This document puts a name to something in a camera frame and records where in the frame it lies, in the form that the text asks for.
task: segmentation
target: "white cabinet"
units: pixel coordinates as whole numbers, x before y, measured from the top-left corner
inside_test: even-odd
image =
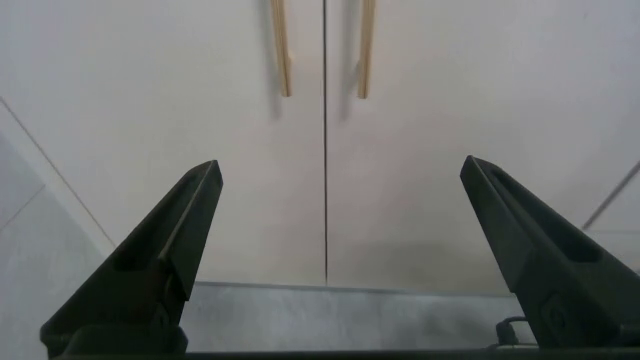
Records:
[[[324,285],[322,1],[6,0],[0,95],[117,245],[191,167],[224,189],[198,280]]]
[[[366,100],[360,6],[326,9],[328,284],[506,293],[464,158],[584,224],[638,160],[640,3],[379,0]]]
[[[640,2],[378,0],[365,100],[361,4],[286,2],[283,98],[266,0],[5,0],[0,96],[113,245],[218,159],[198,280],[506,293],[464,158],[584,224],[638,161]]]

